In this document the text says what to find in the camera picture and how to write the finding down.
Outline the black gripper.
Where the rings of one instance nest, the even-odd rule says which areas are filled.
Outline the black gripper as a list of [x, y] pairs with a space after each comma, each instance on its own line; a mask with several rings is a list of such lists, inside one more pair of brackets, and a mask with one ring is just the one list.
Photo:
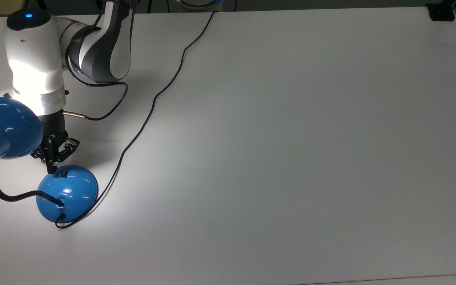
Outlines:
[[[43, 128], [43, 146], [37, 148], [30, 155], [45, 164], [47, 173], [55, 174], [57, 171], [56, 163], [65, 162], [77, 150], [80, 141], [68, 138], [63, 110], [38, 116], [38, 119]], [[47, 146], [49, 140], [52, 141], [54, 148]]]

